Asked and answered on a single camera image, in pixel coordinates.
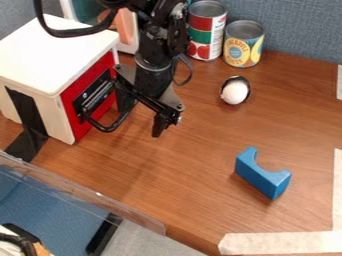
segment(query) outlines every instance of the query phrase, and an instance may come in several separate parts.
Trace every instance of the black tape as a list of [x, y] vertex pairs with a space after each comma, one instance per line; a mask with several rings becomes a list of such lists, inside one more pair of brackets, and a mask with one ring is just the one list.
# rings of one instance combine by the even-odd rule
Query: black tape
[[9, 145], [5, 152], [25, 162], [31, 162], [49, 136], [34, 99], [6, 87], [21, 119], [24, 131]]

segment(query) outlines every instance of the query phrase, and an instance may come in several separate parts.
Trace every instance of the ball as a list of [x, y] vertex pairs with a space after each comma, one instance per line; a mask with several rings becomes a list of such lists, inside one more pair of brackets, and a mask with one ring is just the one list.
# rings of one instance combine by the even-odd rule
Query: ball
[[249, 95], [249, 85], [245, 79], [228, 79], [223, 85], [221, 98], [230, 105], [238, 105], [244, 102]]

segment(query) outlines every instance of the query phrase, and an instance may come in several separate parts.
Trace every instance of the white ball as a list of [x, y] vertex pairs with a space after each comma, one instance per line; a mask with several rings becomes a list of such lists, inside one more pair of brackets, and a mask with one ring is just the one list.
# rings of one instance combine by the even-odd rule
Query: white ball
[[224, 87], [221, 98], [231, 105], [242, 103], [248, 96], [249, 88], [243, 81], [232, 81]]

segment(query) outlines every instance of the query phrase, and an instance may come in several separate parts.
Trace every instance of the can label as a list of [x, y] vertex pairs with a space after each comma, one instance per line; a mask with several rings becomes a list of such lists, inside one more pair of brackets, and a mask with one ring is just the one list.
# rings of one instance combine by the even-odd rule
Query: can label
[[224, 45], [224, 59], [234, 67], [252, 67], [260, 61], [263, 42], [264, 36], [249, 40], [227, 38]]
[[215, 18], [191, 15], [189, 34], [191, 37], [188, 54], [199, 60], [213, 60], [222, 53], [222, 43], [227, 14]]

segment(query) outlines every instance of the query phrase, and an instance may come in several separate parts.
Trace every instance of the wooden table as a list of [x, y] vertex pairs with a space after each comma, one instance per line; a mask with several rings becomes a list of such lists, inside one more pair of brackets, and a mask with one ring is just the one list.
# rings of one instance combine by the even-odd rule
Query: wooden table
[[[249, 69], [222, 59], [193, 64], [192, 82], [177, 88], [187, 107], [179, 127], [152, 138], [154, 115], [139, 105], [112, 134], [92, 129], [73, 146], [50, 139], [33, 164], [146, 213], [169, 237], [210, 255], [229, 232], [331, 230], [333, 154], [342, 148], [337, 65], [276, 52]], [[178, 79], [186, 75], [181, 67]], [[233, 75], [252, 86], [236, 107], [218, 97]], [[115, 117], [112, 110], [101, 122]], [[21, 132], [2, 116], [0, 129], [1, 149]], [[234, 174], [235, 157], [248, 146], [258, 148], [265, 169], [293, 172], [278, 200]]]

